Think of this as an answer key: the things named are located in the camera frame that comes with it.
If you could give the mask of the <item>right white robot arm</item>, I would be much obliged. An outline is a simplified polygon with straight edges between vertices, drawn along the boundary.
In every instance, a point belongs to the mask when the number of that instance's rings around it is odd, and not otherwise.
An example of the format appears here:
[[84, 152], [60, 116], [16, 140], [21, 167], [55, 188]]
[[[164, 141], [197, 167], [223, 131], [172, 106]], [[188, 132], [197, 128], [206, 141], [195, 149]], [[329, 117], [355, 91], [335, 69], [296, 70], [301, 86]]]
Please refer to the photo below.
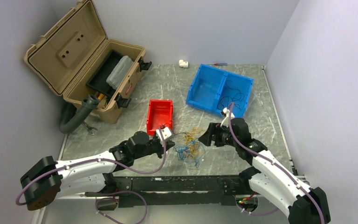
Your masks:
[[243, 118], [224, 125], [210, 123], [199, 137], [205, 146], [234, 147], [250, 167], [239, 173], [244, 194], [256, 192], [276, 206], [291, 224], [328, 224], [331, 221], [326, 193], [290, 173], [259, 140], [253, 138]]

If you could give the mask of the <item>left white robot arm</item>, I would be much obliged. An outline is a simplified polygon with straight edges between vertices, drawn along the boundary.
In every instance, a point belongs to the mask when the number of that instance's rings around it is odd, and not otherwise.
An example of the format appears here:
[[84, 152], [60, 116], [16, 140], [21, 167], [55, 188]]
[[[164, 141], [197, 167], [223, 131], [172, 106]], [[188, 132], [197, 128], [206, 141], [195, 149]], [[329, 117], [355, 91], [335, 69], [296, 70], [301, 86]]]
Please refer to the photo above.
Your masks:
[[76, 193], [100, 193], [109, 196], [116, 190], [113, 173], [130, 170], [136, 159], [156, 154], [165, 160], [166, 152], [175, 143], [173, 133], [166, 127], [156, 130], [153, 137], [138, 131], [120, 144], [81, 159], [55, 161], [46, 156], [35, 163], [21, 178], [22, 190], [15, 203], [25, 205], [28, 210], [38, 210], [55, 199]]

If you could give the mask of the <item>white pipe elbow fitting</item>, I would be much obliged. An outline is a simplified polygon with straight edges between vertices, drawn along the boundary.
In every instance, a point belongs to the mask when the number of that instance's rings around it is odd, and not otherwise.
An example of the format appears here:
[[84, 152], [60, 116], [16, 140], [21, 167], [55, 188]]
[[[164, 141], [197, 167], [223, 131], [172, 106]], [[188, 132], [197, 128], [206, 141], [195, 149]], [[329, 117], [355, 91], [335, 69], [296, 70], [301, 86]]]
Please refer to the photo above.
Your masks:
[[178, 65], [179, 65], [179, 67], [181, 67], [181, 68], [188, 68], [188, 67], [189, 67], [188, 61], [184, 61], [183, 59], [180, 59], [180, 60], [178, 61]]

